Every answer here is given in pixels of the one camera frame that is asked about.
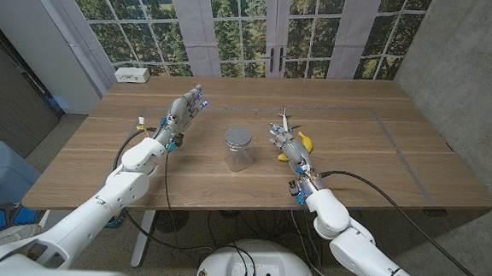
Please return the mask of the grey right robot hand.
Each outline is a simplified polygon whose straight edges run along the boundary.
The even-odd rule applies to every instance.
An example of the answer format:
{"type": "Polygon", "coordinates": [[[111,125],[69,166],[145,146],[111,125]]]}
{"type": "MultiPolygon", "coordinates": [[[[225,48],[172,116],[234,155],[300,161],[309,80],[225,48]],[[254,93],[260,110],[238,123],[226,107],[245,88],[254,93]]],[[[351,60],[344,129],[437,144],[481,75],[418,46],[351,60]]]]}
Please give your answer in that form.
{"type": "Polygon", "coordinates": [[[270,132],[270,141],[287,157],[290,168],[295,173],[311,173],[312,161],[306,147],[294,138],[285,128],[273,124],[270,132]]]}

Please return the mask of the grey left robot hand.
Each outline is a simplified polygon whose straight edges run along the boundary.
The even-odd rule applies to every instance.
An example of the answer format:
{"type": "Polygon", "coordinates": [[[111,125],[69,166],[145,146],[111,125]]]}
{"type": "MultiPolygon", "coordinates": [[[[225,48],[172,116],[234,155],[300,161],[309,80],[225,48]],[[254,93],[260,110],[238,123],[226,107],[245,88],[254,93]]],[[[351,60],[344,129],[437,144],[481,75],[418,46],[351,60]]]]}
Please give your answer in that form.
{"type": "Polygon", "coordinates": [[[162,125],[162,131],[169,138],[183,133],[206,105],[207,102],[202,100],[202,85],[194,86],[190,91],[172,102],[162,125]]]}

